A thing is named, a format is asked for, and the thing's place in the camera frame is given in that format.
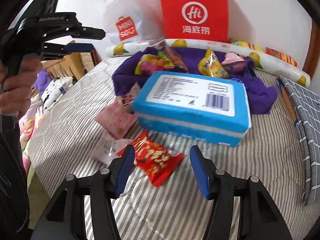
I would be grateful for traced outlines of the person's left hand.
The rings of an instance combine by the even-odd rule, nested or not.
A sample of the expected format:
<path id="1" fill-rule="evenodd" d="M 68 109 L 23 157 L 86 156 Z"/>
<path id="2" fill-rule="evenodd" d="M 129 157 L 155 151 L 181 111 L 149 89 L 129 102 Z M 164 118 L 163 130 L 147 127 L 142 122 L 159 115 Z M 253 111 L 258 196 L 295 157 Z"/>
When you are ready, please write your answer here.
<path id="1" fill-rule="evenodd" d="M 42 70 L 41 60 L 26 56 L 20 66 L 18 75 L 7 77 L 6 68 L 1 64 L 1 114 L 20 119 L 30 107 L 31 89 Z"/>

